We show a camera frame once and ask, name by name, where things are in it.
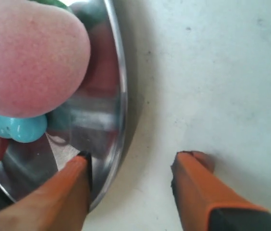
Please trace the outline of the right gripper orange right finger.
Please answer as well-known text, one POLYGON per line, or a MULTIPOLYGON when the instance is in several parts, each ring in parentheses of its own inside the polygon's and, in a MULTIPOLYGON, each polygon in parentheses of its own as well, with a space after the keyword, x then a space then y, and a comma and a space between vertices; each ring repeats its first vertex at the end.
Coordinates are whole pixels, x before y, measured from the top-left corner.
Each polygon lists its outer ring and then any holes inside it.
POLYGON ((172 193, 184 231, 271 231, 271 213, 225 185, 212 157, 198 151, 176 154, 172 193))

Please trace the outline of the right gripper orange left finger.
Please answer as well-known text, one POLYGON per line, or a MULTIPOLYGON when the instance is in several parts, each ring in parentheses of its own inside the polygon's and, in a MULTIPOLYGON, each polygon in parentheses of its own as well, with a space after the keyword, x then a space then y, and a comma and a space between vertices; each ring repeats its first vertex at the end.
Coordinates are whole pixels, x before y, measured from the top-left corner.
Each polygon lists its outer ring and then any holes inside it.
POLYGON ((0 231, 80 231, 90 210, 92 157, 80 152, 41 187, 0 211, 0 231))

